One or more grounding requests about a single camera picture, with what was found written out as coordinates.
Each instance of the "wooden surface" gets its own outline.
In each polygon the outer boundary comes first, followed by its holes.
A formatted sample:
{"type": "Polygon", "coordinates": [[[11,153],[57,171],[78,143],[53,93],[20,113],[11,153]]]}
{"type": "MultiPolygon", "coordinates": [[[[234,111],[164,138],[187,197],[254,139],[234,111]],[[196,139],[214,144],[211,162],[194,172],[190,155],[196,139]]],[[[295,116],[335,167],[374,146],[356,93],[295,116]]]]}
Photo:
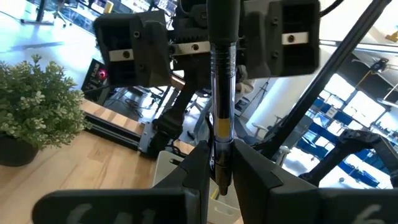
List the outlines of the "wooden surface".
{"type": "MultiPolygon", "coordinates": [[[[138,134],[143,127],[90,101],[83,110],[138,134]]],[[[175,142],[182,152],[192,146],[175,142]]],[[[82,132],[69,146],[40,151],[24,167],[0,166],[0,223],[31,223],[34,203],[58,189],[144,189],[152,185],[155,161],[93,134],[82,132]]]]}

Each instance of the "leaves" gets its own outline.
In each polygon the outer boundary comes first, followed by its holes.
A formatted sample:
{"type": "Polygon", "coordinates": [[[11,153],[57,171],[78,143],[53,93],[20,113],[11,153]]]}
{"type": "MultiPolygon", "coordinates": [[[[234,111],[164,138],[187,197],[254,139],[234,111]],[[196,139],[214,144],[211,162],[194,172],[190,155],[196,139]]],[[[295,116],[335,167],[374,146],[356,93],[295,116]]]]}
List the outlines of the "leaves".
{"type": "Polygon", "coordinates": [[[0,133],[22,139],[42,149],[69,144],[86,127],[80,109],[83,93],[65,69],[50,62],[40,68],[41,56],[32,56],[34,64],[0,62],[0,133]]]}

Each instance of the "white box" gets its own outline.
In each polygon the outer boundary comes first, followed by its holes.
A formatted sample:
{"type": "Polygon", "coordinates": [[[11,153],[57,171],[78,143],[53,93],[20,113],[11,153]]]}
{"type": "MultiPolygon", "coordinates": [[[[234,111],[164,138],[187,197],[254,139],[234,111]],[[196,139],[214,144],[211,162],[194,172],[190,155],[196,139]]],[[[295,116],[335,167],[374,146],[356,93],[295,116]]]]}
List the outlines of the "white box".
{"type": "MultiPolygon", "coordinates": [[[[167,151],[161,151],[157,158],[155,177],[152,186],[155,186],[167,175],[169,175],[177,166],[170,162],[171,159],[183,161],[183,158],[167,151]]],[[[207,221],[214,224],[233,224],[241,216],[238,198],[233,183],[228,187],[228,194],[219,196],[217,200],[211,196],[218,190],[216,183],[210,179],[209,187],[209,206],[207,221]]]]}

